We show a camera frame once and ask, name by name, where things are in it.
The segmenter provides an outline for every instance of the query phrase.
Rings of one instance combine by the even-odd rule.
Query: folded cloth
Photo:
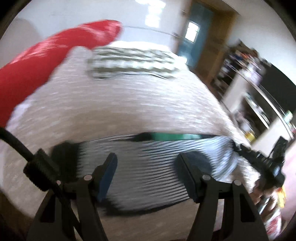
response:
[[[101,46],[89,60],[90,75],[105,79],[117,74],[151,74],[172,78],[178,71],[176,55],[161,50]]]
[[[194,151],[193,156],[198,158],[192,159],[193,164],[209,170],[208,162],[209,174],[216,180],[225,180],[237,166],[239,155],[233,150],[231,138],[200,136],[204,139],[135,142],[137,136],[123,135],[82,142],[76,158],[77,176],[92,173],[110,152],[114,152],[118,167],[107,199],[116,209],[134,212],[173,205],[189,199],[174,167],[179,153]]]

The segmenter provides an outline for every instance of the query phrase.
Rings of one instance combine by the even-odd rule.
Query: television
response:
[[[270,101],[286,113],[296,110],[296,85],[274,65],[266,66],[259,88]]]

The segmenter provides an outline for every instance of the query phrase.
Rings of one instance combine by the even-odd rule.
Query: black screen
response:
[[[260,85],[283,109],[292,113],[296,110],[296,85],[274,65],[266,69]]]

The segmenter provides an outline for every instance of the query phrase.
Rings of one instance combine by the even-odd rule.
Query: cable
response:
[[[33,153],[30,152],[29,149],[26,148],[18,138],[16,138],[13,134],[11,134],[3,127],[0,127],[0,139],[14,148],[23,158],[27,160],[27,162],[33,160]]]

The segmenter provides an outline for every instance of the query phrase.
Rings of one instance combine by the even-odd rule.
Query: door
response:
[[[221,67],[225,43],[235,19],[236,13],[230,11],[217,11],[213,16],[208,38],[196,67],[196,73],[205,83],[209,83]]]
[[[186,30],[179,45],[178,55],[194,68],[200,58],[214,13],[203,5],[194,2],[186,23]]]

